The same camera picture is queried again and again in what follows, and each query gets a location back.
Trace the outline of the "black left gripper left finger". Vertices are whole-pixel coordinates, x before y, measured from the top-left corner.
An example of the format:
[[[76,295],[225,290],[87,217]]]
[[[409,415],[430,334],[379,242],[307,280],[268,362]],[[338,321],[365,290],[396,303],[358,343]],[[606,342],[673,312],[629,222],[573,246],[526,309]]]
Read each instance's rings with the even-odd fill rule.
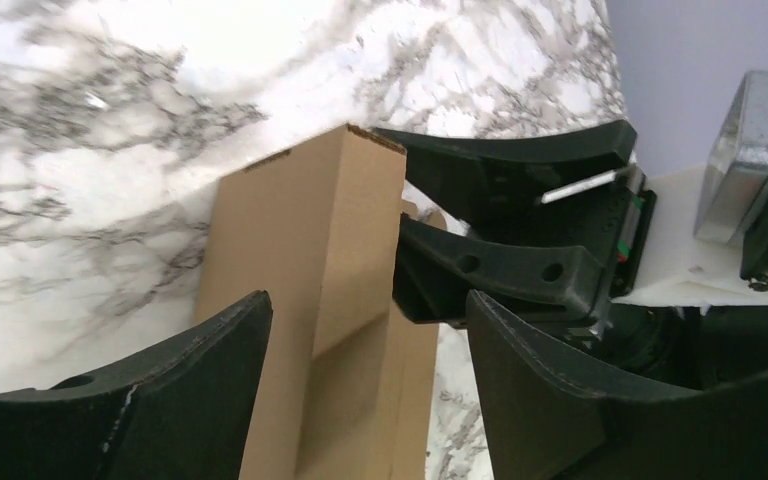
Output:
[[[207,321],[47,390],[0,394],[0,479],[235,479],[273,310]]]

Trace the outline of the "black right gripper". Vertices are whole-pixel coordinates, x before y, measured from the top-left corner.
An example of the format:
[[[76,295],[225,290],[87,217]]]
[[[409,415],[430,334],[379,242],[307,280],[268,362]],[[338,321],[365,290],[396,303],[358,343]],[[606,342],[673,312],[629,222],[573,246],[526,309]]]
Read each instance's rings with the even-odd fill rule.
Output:
[[[655,194],[633,289],[579,348],[620,368],[689,388],[768,370],[768,184],[723,187],[716,208],[750,208],[727,242],[701,237],[697,204],[704,170],[650,182]],[[466,317],[471,291],[530,323],[590,325],[606,300],[610,258],[582,245],[504,245],[458,236],[402,215],[393,298],[419,324]]]

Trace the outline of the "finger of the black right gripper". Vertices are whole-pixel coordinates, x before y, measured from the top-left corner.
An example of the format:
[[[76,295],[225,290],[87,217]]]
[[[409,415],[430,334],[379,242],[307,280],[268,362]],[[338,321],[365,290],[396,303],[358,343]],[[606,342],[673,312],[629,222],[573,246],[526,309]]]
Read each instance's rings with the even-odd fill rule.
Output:
[[[410,184],[471,225],[526,212],[548,191],[627,165],[637,140],[626,120],[525,139],[374,132],[406,149]]]

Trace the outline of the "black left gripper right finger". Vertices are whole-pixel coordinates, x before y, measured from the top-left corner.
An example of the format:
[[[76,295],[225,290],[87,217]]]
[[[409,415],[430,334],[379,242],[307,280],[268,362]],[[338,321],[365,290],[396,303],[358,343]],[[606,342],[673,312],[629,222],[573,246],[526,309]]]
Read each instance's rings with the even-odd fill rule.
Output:
[[[466,300],[498,479],[768,479],[768,371],[709,390],[651,380]]]

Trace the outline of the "brown cardboard box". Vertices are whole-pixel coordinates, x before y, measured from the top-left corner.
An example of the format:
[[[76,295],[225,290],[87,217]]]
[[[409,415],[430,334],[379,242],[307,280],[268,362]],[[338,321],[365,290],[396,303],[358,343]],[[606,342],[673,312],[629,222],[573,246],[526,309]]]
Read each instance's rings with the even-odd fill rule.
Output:
[[[391,298],[405,165],[346,125],[220,181],[195,318],[273,307],[241,478],[424,477],[438,329]]]

